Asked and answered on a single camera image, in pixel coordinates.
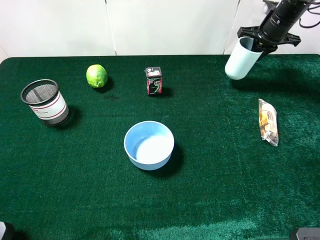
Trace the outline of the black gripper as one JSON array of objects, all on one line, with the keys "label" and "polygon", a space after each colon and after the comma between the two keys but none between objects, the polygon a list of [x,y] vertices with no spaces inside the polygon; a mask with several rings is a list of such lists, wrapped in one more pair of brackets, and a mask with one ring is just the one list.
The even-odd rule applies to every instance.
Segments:
[{"label": "black gripper", "polygon": [[237,36],[253,39],[252,50],[263,50],[259,60],[276,50],[278,45],[290,44],[296,47],[301,42],[299,36],[275,27],[266,29],[260,26],[240,27]]}]

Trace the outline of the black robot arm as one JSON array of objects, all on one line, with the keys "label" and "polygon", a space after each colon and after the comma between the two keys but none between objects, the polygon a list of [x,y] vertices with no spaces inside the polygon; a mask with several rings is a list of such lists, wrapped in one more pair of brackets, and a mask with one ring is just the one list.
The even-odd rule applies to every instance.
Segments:
[{"label": "black robot arm", "polygon": [[289,31],[313,4],[313,0],[281,0],[269,10],[259,26],[240,27],[237,37],[252,39],[251,50],[261,52],[260,59],[275,52],[279,45],[296,47],[301,38]]}]

